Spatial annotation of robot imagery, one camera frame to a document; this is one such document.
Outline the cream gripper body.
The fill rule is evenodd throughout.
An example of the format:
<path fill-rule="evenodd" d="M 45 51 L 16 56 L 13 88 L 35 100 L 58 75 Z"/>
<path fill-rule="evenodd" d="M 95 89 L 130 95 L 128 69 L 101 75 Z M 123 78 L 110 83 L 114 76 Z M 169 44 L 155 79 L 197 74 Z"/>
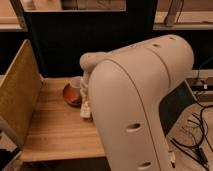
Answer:
<path fill-rule="evenodd" d="M 84 119 L 91 118 L 91 111 L 88 100 L 88 82 L 89 82 L 90 74 L 85 72 L 80 79 L 80 94 L 82 97 L 82 104 L 80 110 L 80 116 Z"/>

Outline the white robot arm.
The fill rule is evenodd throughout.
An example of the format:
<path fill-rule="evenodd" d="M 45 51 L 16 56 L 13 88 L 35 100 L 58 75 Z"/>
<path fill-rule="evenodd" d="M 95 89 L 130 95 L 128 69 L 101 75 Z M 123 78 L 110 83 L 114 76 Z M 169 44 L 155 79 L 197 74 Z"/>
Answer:
<path fill-rule="evenodd" d="M 193 63 L 191 46 L 176 35 L 82 55 L 83 84 L 112 171 L 172 171 L 159 104 Z"/>

